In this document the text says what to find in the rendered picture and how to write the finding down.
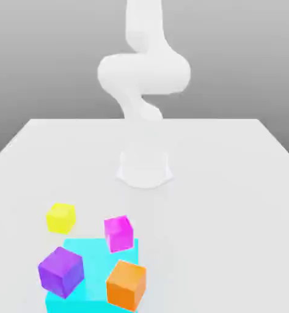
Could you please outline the small magenta cube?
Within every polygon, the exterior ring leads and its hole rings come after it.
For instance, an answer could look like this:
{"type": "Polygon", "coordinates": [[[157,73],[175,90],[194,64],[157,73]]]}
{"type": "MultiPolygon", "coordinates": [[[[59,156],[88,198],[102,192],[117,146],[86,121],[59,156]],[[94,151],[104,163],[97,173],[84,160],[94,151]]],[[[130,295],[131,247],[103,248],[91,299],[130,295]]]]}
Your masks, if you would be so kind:
{"type": "Polygon", "coordinates": [[[134,230],[126,215],[104,220],[104,237],[110,253],[131,249],[134,246],[134,230]]]}

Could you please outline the small purple cube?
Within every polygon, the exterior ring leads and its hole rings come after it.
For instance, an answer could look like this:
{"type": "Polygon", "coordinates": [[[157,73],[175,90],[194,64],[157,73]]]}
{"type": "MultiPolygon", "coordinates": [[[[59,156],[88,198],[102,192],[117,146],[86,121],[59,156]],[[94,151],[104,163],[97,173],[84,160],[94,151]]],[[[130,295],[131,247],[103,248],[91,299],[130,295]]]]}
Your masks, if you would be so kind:
{"type": "Polygon", "coordinates": [[[84,279],[83,259],[63,247],[57,247],[38,265],[42,287],[66,299],[84,279]]]}

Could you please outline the small orange cube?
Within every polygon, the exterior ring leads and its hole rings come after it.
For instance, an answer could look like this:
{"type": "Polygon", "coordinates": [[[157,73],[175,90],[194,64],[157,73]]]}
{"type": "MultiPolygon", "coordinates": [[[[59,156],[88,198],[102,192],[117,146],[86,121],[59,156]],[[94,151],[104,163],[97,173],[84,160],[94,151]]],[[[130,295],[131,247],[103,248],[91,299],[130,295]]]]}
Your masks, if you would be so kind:
{"type": "Polygon", "coordinates": [[[119,260],[106,280],[108,303],[135,312],[145,293],[146,282],[145,267],[119,260]]]}

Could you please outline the small yellow cube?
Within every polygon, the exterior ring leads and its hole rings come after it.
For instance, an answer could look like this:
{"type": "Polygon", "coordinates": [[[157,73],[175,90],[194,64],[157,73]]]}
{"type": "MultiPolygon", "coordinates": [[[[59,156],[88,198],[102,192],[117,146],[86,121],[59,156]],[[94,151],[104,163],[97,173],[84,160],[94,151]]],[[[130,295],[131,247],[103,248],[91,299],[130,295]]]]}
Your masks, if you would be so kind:
{"type": "Polygon", "coordinates": [[[68,234],[76,222],[75,206],[55,203],[46,213],[48,230],[58,234],[68,234]]]}

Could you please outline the large cyan box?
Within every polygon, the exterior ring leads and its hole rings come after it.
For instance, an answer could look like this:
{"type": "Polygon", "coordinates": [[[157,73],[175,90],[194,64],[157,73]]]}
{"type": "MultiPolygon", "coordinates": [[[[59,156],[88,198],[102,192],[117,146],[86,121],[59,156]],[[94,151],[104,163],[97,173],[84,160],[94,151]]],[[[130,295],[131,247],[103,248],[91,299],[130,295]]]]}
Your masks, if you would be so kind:
{"type": "Polygon", "coordinates": [[[63,247],[82,257],[84,280],[66,299],[48,292],[47,313],[132,313],[108,303],[106,280],[119,260],[138,263],[138,239],[133,248],[115,253],[104,238],[66,239],[63,247]]]}

